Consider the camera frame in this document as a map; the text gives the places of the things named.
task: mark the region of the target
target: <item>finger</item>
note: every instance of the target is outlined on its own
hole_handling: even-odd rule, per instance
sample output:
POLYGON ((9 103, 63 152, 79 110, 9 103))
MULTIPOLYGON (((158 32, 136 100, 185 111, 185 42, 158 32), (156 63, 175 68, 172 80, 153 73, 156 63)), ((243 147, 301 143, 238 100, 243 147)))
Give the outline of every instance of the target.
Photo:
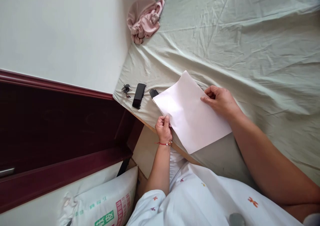
POLYGON ((200 99, 201 99, 201 101, 205 102, 206 104, 208 104, 211 107, 214 107, 215 102, 216 102, 215 99, 211 99, 208 97, 201 97, 200 99))
POLYGON ((211 85, 211 86, 210 86, 210 90, 211 90, 215 95, 217 95, 218 92, 219 92, 219 90, 220 90, 220 87, 217 87, 217 86, 215 86, 215 85, 211 85))
POLYGON ((220 87, 217 87, 215 85, 211 85, 207 89, 205 89, 204 93, 207 94, 208 96, 212 96, 212 94, 217 94, 219 91, 220 87))
POLYGON ((163 125, 164 116, 158 117, 156 126, 162 126, 163 125))
POLYGON ((169 118, 169 116, 167 115, 167 116, 165 117, 165 119, 164 119, 164 124, 163 124, 164 129, 168 129, 168 128, 169 128, 169 121, 170 121, 170 118, 169 118))

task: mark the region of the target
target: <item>red string bracelet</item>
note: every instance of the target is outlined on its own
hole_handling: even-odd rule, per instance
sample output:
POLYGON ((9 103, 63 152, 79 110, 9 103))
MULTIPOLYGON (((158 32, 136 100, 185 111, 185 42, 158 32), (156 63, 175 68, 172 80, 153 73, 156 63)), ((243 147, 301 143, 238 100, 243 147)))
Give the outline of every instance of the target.
POLYGON ((172 144, 172 141, 168 142, 167 144, 162 144, 161 142, 158 142, 158 143, 156 143, 156 144, 170 146, 170 145, 172 144))

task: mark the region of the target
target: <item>pink cloth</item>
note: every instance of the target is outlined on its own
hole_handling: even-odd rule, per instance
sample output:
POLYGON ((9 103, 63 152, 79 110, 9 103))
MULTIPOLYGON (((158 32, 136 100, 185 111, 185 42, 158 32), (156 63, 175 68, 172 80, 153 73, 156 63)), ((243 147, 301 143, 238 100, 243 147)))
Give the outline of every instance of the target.
POLYGON ((160 27, 159 19, 164 0, 137 0, 129 9, 127 25, 135 44, 143 43, 143 38, 151 37, 160 27))

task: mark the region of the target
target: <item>bed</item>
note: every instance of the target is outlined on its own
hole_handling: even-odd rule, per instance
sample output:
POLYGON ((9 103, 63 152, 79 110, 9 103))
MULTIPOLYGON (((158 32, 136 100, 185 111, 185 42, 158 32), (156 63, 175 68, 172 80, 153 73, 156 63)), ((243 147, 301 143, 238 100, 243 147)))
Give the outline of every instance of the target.
MULTIPOLYGON (((113 97, 154 127, 149 95, 184 70, 202 89, 231 91, 273 144, 320 185, 320 0, 165 0, 160 29, 129 49, 113 97), (121 92, 130 84, 131 98, 121 92), (147 85, 139 110, 138 83, 147 85)), ((185 152, 174 134, 175 144, 185 152)), ((232 134, 188 155, 254 188, 232 134)))

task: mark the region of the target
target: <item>black phone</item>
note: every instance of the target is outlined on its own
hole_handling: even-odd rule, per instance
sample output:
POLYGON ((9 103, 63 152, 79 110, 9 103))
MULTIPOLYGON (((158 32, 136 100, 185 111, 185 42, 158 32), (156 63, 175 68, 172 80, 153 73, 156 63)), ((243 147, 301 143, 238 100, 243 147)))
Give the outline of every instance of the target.
POLYGON ((154 98, 156 95, 159 95, 159 93, 156 89, 151 89, 149 93, 150 93, 151 98, 154 98))
POLYGON ((135 107, 136 109, 140 109, 145 88, 146 88, 146 85, 142 83, 139 83, 137 86, 137 90, 136 90, 136 93, 134 94, 134 99, 132 103, 132 106, 135 107))

